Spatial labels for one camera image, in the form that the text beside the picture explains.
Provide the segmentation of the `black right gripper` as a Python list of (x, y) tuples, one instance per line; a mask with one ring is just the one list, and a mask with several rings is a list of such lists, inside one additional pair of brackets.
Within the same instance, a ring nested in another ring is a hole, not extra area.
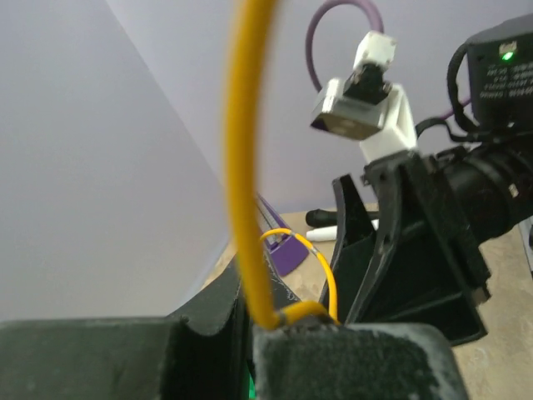
[(365, 323), (429, 324), (453, 346), (483, 338), (477, 305), (490, 296), (490, 273), (444, 173), (404, 151), (370, 163), (365, 177), (378, 200), (377, 232), (351, 175), (332, 182), (337, 319), (348, 319), (361, 286)]

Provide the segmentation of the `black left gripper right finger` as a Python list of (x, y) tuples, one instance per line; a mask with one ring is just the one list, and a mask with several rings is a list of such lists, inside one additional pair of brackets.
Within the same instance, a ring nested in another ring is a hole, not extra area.
[(261, 399), (469, 397), (446, 338), (425, 324), (256, 327), (252, 357)]

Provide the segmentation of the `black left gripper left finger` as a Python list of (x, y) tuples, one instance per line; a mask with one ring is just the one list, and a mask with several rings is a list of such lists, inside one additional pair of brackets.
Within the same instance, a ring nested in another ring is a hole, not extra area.
[(249, 317), (237, 265), (166, 317), (1, 326), (4, 399), (245, 399)]

